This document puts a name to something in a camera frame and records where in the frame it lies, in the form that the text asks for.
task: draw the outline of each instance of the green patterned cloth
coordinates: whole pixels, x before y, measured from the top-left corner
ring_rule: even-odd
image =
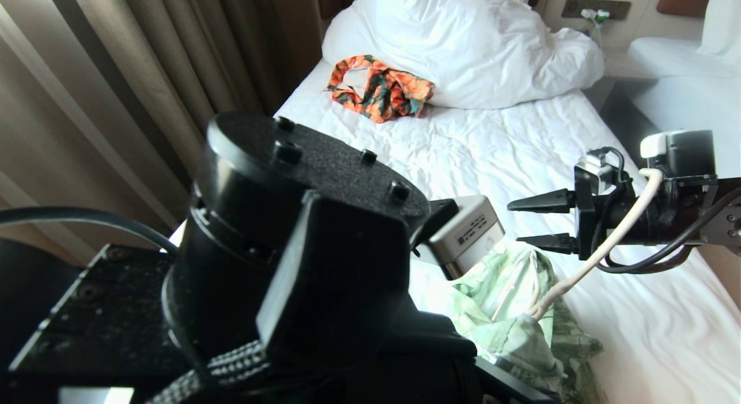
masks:
[[[503,240],[466,275],[446,283],[449,298],[436,312],[450,317],[484,359],[564,403],[606,401],[588,363],[603,346],[579,329],[566,302],[558,299],[540,324],[527,315],[534,298],[556,283],[542,251]]]

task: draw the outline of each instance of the wall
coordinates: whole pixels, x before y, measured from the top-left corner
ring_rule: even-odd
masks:
[[[700,40],[702,19],[671,16],[656,11],[659,0],[617,0],[632,3],[628,18],[624,21],[609,21],[603,29],[605,48],[627,48],[635,38],[661,36]],[[563,27],[582,29],[587,25],[583,19],[564,19],[561,12],[566,0],[541,0],[535,7],[543,16],[543,21],[553,31]]]

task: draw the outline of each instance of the wall socket panel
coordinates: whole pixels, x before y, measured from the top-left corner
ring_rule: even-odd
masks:
[[[606,10],[613,21],[622,21],[628,16],[630,2],[605,0],[566,0],[562,18],[581,18],[582,9]]]

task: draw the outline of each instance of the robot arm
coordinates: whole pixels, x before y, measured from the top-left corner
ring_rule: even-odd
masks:
[[[607,153],[618,156],[618,167],[606,162]],[[641,156],[649,167],[662,171],[664,180],[656,198],[620,244],[667,246],[635,265],[617,264],[608,256],[609,266],[600,269],[614,274],[660,272],[682,264],[694,246],[703,244],[723,245],[741,254],[741,179],[717,179],[711,131],[651,135],[641,142]],[[592,150],[574,167],[574,190],[512,201],[507,206],[511,211],[566,214],[575,209],[577,220],[576,237],[559,233],[518,240],[587,259],[637,199],[623,164],[622,154],[614,148]],[[603,195],[611,186],[614,190]],[[680,248],[680,253],[660,262]]]
[[[485,198],[424,228],[428,199],[371,151],[240,113],[207,138],[181,245],[104,248],[16,355],[14,382],[151,402],[556,402],[408,295],[414,243],[460,269],[500,229]]]

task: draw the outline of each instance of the beige curtain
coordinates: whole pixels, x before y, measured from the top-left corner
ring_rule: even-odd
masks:
[[[208,120],[271,115],[320,58],[311,0],[0,0],[0,208],[76,205],[169,233]],[[77,264],[87,225],[0,228]]]

